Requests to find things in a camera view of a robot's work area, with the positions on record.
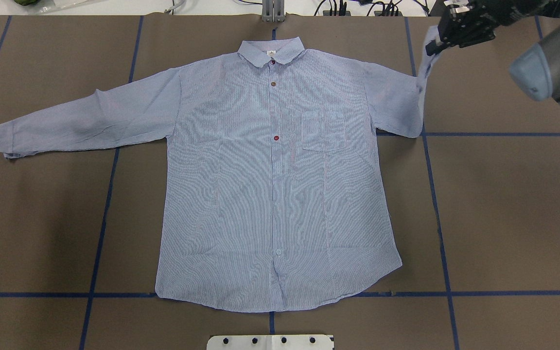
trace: shirt cuff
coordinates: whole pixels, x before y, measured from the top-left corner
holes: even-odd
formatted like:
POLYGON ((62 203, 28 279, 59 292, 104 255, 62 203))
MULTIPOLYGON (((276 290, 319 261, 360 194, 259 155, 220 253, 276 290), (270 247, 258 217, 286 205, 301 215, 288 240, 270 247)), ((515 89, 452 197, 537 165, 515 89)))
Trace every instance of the shirt cuff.
POLYGON ((13 156, 13 142, 14 142, 14 126, 13 122, 4 122, 0 124, 0 152, 6 158, 14 158, 13 156))

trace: shirt placket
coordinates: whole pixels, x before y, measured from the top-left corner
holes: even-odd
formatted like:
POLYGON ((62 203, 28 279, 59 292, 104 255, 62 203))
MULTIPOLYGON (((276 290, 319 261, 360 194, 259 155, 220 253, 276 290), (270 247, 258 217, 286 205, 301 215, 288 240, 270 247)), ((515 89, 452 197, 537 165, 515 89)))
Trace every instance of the shirt placket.
POLYGON ((272 254, 274 262, 274 271, 276 272, 276 282, 280 290, 276 290, 279 293, 278 297, 283 298, 282 292, 283 277, 282 277, 282 261, 284 260, 285 249, 283 246, 284 240, 282 235, 286 231, 286 217, 284 205, 284 180, 282 171, 282 159, 284 154, 284 136, 282 134, 282 122, 280 120, 282 115, 282 91, 280 84, 280 64, 275 60, 271 60, 267 66, 269 67, 269 114, 271 117, 271 129, 269 130, 269 139, 271 142, 271 178, 272 178, 272 191, 273 191, 273 201, 274 201, 274 215, 273 215, 273 232, 272 232, 272 254))

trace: metal bracket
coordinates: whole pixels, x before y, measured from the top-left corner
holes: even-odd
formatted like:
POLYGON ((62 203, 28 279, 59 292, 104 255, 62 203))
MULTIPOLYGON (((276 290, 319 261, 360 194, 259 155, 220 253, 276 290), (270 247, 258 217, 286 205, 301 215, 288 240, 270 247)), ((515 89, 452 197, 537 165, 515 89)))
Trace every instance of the metal bracket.
POLYGON ((207 350, 333 350, 334 336, 324 334, 213 336, 207 350))
POLYGON ((263 22, 284 22, 284 0, 262 0, 263 22))

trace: white table surface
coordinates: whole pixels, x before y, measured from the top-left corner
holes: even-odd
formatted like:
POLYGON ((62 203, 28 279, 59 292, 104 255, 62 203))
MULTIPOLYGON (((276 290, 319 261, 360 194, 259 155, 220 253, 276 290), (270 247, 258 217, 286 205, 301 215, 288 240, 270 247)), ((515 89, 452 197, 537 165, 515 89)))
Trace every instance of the white table surface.
MULTIPOLYGON (((312 16, 320 0, 285 0, 284 9, 287 13, 299 14, 302 16, 312 16)), ((429 8, 436 0, 427 0, 429 8)), ((74 6, 48 14, 53 15, 142 15, 155 12, 163 12, 172 6, 172 0, 96 0, 92 3, 74 6)), ((359 2, 349 1, 347 10, 351 11, 352 16, 364 16, 371 7, 370 5, 360 6, 359 2)), ((424 11, 412 0, 402 0, 398 5, 404 16, 425 16, 424 11)), ((324 4, 321 10, 328 10, 329 5, 324 4)), ((373 10, 380 10, 380 5, 373 10)), ((187 0, 184 6, 180 7, 175 14, 260 14, 260 5, 249 5, 237 0, 187 0)), ((28 14, 24 6, 20 6, 13 0, 0 0, 0 14, 28 14)))

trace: green object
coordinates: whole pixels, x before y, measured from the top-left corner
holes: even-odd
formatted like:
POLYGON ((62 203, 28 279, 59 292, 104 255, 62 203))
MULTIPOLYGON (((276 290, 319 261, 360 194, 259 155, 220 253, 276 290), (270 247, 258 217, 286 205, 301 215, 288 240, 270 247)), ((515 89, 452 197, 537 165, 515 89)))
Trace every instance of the green object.
POLYGON ((27 6, 39 2, 40 0, 14 0, 19 5, 27 6))

